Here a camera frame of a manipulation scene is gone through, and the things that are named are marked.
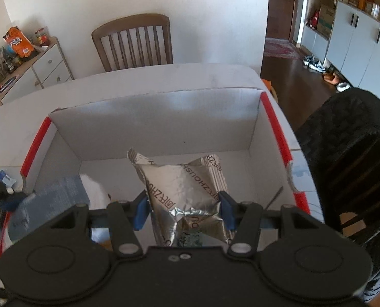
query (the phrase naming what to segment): cardboard box on shelf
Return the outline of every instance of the cardboard box on shelf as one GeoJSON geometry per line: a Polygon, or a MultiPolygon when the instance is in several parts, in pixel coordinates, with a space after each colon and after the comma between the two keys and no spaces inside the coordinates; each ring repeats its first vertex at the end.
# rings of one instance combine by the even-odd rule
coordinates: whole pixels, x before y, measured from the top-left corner
{"type": "Polygon", "coordinates": [[[331,35],[332,24],[334,23],[335,10],[325,4],[321,5],[320,18],[318,20],[318,26],[316,30],[326,36],[328,39],[331,35]]]}

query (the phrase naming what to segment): foil snack package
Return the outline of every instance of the foil snack package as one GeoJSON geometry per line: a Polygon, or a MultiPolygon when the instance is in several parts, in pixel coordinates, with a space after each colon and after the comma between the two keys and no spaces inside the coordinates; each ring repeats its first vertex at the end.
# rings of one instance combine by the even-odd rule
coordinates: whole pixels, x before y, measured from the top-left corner
{"type": "Polygon", "coordinates": [[[181,165],[157,165],[134,149],[127,157],[146,185],[159,246],[199,247],[211,238],[231,242],[233,232],[219,215],[218,192],[228,188],[218,156],[181,165]]]}

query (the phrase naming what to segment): doorway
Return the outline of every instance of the doorway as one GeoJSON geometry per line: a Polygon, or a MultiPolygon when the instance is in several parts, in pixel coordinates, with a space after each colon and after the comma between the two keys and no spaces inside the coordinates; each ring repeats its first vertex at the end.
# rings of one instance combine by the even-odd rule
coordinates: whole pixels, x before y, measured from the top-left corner
{"type": "Polygon", "coordinates": [[[298,0],[268,0],[266,38],[292,42],[297,18],[298,0]]]}

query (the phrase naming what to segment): cardboard box flap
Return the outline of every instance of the cardboard box flap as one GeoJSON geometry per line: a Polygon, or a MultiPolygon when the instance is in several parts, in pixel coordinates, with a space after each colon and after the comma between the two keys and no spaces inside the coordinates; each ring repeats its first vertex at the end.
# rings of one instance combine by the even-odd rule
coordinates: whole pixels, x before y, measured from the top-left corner
{"type": "Polygon", "coordinates": [[[227,88],[115,98],[52,112],[81,160],[243,150],[249,147],[261,90],[227,88]]]}

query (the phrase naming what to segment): black mesh fabric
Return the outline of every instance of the black mesh fabric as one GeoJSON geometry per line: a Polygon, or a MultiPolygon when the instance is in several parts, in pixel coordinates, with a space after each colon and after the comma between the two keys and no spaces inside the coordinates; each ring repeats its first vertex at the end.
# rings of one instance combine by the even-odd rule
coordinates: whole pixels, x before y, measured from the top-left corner
{"type": "Polygon", "coordinates": [[[380,99],[357,88],[335,94],[296,136],[314,178],[325,223],[342,232],[340,214],[354,212],[366,224],[350,238],[373,261],[363,293],[363,300],[369,302],[380,292],[380,99]]]}

